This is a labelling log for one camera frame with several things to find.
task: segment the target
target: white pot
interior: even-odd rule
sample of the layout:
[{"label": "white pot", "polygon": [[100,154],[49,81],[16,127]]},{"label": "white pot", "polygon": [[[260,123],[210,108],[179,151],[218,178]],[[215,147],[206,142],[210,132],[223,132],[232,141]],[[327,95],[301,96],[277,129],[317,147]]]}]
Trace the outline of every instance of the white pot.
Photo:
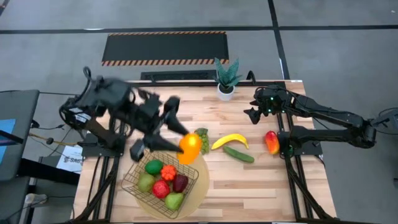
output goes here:
[{"label": "white pot", "polygon": [[222,101],[229,101],[230,99],[232,99],[232,96],[234,95],[234,92],[235,92],[235,86],[233,87],[231,93],[223,93],[220,90],[220,84],[218,84],[218,86],[217,86],[217,96]]}]

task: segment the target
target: wire fruit basket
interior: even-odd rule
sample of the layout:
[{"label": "wire fruit basket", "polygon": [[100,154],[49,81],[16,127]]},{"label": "wire fruit basket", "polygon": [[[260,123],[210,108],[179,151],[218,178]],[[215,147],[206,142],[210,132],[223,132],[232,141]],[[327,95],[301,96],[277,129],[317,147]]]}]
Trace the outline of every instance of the wire fruit basket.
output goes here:
[{"label": "wire fruit basket", "polygon": [[[153,159],[158,159],[162,161],[163,165],[173,165],[177,169],[178,174],[182,174],[188,177],[188,185],[182,192],[184,194],[183,202],[178,210],[168,209],[165,206],[165,199],[157,198],[155,195],[152,194],[152,191],[141,192],[138,189],[137,183],[139,180],[139,175],[145,172],[145,165]],[[146,203],[154,210],[157,210],[159,213],[163,214],[167,218],[169,219],[177,218],[178,214],[181,211],[181,208],[184,206],[184,203],[187,197],[189,196],[189,193],[191,192],[193,186],[195,185],[199,177],[199,172],[190,166],[181,165],[176,158],[164,152],[152,152],[152,153],[146,152],[144,154],[144,157],[141,159],[141,161],[138,163],[138,165],[134,170],[133,167],[134,165],[131,166],[129,172],[126,174],[126,176],[123,179],[123,182],[128,182],[128,184],[125,184],[128,186],[124,186],[124,184],[122,183],[122,189],[129,192],[138,200]],[[155,176],[155,179],[160,180],[161,176],[157,175]]]}]

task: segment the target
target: potted plant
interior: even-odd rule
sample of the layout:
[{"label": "potted plant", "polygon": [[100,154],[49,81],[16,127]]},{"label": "potted plant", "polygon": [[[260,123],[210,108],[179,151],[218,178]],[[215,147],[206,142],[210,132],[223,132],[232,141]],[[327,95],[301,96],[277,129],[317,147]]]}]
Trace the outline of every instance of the potted plant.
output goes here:
[{"label": "potted plant", "polygon": [[220,100],[229,101],[235,92],[235,85],[238,84],[242,77],[241,75],[236,75],[239,68],[239,59],[236,59],[227,71],[224,70],[218,58],[215,58],[215,63],[217,67],[215,80],[218,82],[217,96]]}]

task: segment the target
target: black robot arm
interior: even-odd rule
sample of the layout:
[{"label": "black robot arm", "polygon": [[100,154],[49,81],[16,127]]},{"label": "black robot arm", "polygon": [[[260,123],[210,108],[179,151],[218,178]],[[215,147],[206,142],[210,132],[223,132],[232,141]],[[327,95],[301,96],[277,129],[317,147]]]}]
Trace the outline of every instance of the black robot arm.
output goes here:
[{"label": "black robot arm", "polygon": [[338,111],[319,105],[315,100],[293,93],[277,85],[259,87],[254,94],[251,105],[258,106],[258,110],[251,108],[244,112],[249,115],[253,124],[257,124],[261,114],[268,116],[276,113],[289,113],[304,118],[318,118],[346,129],[340,130],[312,130],[302,126],[293,126],[288,133],[290,145],[301,147],[307,141],[347,142],[355,147],[370,148],[376,142],[376,130],[371,120],[347,111]]},{"label": "black robot arm", "polygon": [[[130,149],[131,158],[140,161],[147,147],[151,151],[166,150],[182,152],[182,150],[160,135],[160,128],[166,124],[168,128],[181,135],[188,131],[178,121],[176,114],[180,99],[171,96],[165,103],[163,113],[159,107],[163,104],[159,95],[149,93],[117,78],[98,77],[91,79],[90,69],[85,67],[84,73],[88,79],[83,93],[69,98],[60,107],[60,116],[73,129],[90,131],[98,138],[103,148],[112,151],[124,151],[126,138],[136,129],[144,133],[143,139],[138,139]],[[136,95],[142,103],[136,103]],[[129,134],[115,133],[114,128],[105,129],[95,118],[102,117],[108,110],[111,120],[116,119],[126,124]]]}]

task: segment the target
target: pear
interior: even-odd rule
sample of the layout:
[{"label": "pear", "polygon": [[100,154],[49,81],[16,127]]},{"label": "pear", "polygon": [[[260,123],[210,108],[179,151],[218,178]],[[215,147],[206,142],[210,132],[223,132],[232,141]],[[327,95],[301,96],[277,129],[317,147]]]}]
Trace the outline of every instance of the pear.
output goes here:
[{"label": "pear", "polygon": [[169,193],[165,199],[166,207],[170,210],[178,210],[183,200],[183,193]]},{"label": "pear", "polygon": [[155,184],[155,177],[150,175],[150,174],[146,174],[146,173],[142,173],[139,176],[139,180],[138,180],[138,189],[141,192],[148,192],[152,189],[152,187]]}]

